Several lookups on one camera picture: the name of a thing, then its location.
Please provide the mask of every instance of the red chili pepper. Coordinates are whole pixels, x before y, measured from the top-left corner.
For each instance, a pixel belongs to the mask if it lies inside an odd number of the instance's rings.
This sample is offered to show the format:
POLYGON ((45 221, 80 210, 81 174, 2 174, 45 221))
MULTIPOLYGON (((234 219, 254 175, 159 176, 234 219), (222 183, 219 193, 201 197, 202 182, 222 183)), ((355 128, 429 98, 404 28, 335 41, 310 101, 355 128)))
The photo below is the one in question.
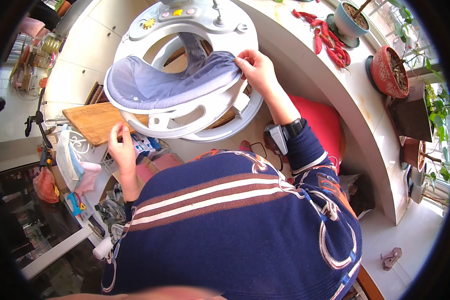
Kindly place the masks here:
POLYGON ((309 17, 311 19, 316 19, 317 16, 308 12, 303 12, 303 11, 299 11, 300 15, 302 15, 303 17, 309 17))
POLYGON ((315 39, 315 54, 319 54, 322 51, 322 39, 318 35, 316 35, 314 39, 315 39))
POLYGON ((329 36, 329 30, 328 30, 328 24, 327 22, 323 22, 321 24, 321 31, 323 32, 323 34, 328 38, 329 36))
POLYGON ((334 50, 341 59, 344 59, 345 53, 340 45, 335 44, 334 50))
POLYGON ((344 43, 342 43, 337 36, 335 35, 335 33, 333 33, 332 31, 328 32, 328 35, 330 36, 330 38, 332 38, 335 41, 335 44, 338 44, 342 47, 346 47, 346 45, 344 43))
POLYGON ((348 54, 347 50, 342 49, 342 51, 344 53, 343 61, 345 63, 345 67, 348 67, 351 63, 350 55, 348 54))
POLYGON ((340 68, 345 68, 345 64, 343 61, 338 58, 336 52, 334 52, 331 48, 327 47, 328 56, 330 56, 331 60, 340 68))
POLYGON ((313 27, 317 27, 317 26, 322 25, 323 22, 324 21, 322 21, 322 20, 313 20, 313 22, 310 23, 310 25, 313 26, 313 27))
POLYGON ((321 37, 321 39, 323 40, 323 42, 325 43, 325 45, 327 45, 330 48, 333 48, 334 45, 332 44, 332 42, 327 39, 326 37, 324 37, 322 34, 319 34, 319 36, 321 37))
POLYGON ((295 9, 292 10, 292 14, 296 17, 296 18, 300 18, 300 12, 296 11, 295 9))

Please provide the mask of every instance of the wooden cutting board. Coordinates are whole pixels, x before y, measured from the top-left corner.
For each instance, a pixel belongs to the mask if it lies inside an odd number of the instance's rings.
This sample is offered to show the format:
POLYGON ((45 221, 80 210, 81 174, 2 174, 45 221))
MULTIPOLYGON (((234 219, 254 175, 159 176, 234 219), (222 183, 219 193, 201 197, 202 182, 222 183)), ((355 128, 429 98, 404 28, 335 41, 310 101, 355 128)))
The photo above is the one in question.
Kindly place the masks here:
MULTIPOLYGON (((108 134, 112 130, 113 125, 120 120, 125 122, 120 111, 110 102, 65 109, 63 110, 63 115, 93 147, 107 143, 108 134)), ((140 122, 148 125, 147 115, 135 116, 140 122)), ((131 126, 128 128, 131 134, 135 132, 131 126)))

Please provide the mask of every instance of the black watch strap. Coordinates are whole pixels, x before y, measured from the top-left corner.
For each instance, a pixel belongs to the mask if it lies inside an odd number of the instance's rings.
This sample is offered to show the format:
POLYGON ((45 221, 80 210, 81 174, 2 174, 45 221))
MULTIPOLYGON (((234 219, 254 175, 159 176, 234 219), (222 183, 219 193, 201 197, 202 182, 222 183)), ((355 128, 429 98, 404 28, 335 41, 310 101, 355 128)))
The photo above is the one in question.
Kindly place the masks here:
POLYGON ((302 132, 303 128, 305 127, 305 119, 304 118, 298 118, 295 121, 291 122, 290 124, 286 124, 282 126, 286 132, 288 133, 288 139, 293 139, 297 135, 302 132))

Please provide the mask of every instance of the blue flower pot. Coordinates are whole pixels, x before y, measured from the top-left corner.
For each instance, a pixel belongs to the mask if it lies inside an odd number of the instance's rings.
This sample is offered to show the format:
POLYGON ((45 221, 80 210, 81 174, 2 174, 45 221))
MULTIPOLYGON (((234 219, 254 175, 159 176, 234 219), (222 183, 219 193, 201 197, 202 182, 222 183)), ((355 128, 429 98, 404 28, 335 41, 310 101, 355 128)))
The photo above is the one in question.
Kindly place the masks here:
POLYGON ((355 9, 358 9, 358 8, 356 8, 355 5, 353 5, 352 3, 346 2, 346 1, 343 1, 342 3, 340 3, 338 5, 337 9, 335 10, 335 14, 333 15, 333 19, 338 28, 338 33, 340 33, 341 35, 351 37, 351 38, 358 38, 358 37, 361 37, 362 35, 366 34, 367 32, 369 32, 370 24, 369 24, 369 21, 367 20, 367 18, 365 17, 365 15, 362 12, 360 13, 365 18, 365 21, 368 25, 368 30, 363 29, 357 23, 355 23, 355 21, 353 21, 353 19, 345 11, 344 3, 348 3, 349 5, 353 6, 355 9))

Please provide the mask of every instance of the red cushion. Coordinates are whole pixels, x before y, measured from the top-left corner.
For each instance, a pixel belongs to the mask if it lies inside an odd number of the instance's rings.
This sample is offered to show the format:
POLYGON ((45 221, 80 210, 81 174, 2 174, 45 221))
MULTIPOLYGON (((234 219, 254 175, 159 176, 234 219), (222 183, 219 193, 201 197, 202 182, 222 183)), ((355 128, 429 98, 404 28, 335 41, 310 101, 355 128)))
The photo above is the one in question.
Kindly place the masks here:
POLYGON ((340 157, 340 115, 328 105, 310 101, 305 98, 288 95, 300 115, 306 119, 321 145, 328 152, 328 157, 339 171, 340 157))

